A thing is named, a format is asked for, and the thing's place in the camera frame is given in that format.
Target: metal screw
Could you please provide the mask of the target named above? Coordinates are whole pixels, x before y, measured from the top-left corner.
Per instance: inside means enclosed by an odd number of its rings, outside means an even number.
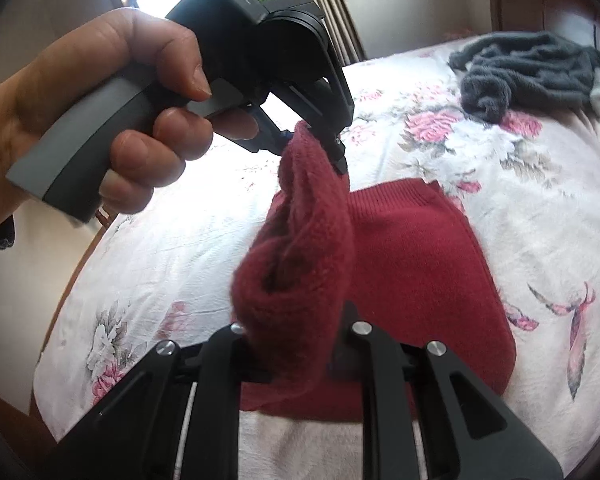
[[[358,335],[369,335],[374,328],[366,321],[357,321],[351,326],[351,329]]]
[[[440,341],[430,341],[427,344],[427,351],[429,351],[430,354],[441,356],[446,354],[446,346]]]
[[[175,352],[176,349],[176,343],[174,343],[173,341],[167,340],[167,341],[160,341],[156,346],[155,346],[155,351],[158,352],[158,355],[162,355],[162,356],[167,356],[167,355],[171,355]]]
[[[231,332],[233,332],[236,335],[242,335],[244,334],[244,328],[240,323],[232,323]]]

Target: red sweater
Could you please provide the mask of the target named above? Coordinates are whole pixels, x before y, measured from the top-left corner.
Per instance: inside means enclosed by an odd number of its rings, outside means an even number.
[[[437,183],[349,193],[302,123],[279,178],[282,190],[232,287],[237,319],[277,378],[243,385],[242,409],[361,420],[360,386],[324,374],[345,300],[400,342],[444,342],[504,391],[513,337],[468,221]]]

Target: gray grip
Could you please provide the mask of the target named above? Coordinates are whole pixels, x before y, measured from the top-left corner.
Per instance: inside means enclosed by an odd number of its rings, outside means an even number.
[[[212,97],[189,102],[203,117],[244,104],[242,94],[223,79],[211,84]],[[16,161],[7,179],[51,206],[89,221],[100,204],[98,189],[110,167],[114,138],[126,129],[150,134],[162,110],[187,99],[165,89],[155,70],[131,64],[76,102],[36,145]]]

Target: gray towel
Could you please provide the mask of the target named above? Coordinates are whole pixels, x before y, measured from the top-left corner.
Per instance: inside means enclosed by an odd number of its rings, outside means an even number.
[[[584,108],[589,104],[600,52],[552,32],[494,32],[449,57],[465,70],[462,108],[499,123],[512,105],[538,109]]]

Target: white bedding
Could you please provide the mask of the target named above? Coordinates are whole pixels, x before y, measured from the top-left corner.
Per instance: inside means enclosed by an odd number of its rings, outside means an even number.
[[[465,212],[516,340],[504,398],[566,474],[600,435],[600,122],[572,112],[470,120],[446,65],[458,47],[346,69],[356,100],[342,135],[351,188],[438,180]],[[267,110],[293,127],[280,103]],[[229,322],[232,272],[278,188],[278,160],[216,138],[146,211],[116,219],[36,370],[36,402],[56,438],[158,340],[192,344]],[[240,432],[242,478],[360,478],[357,424],[248,413]]]

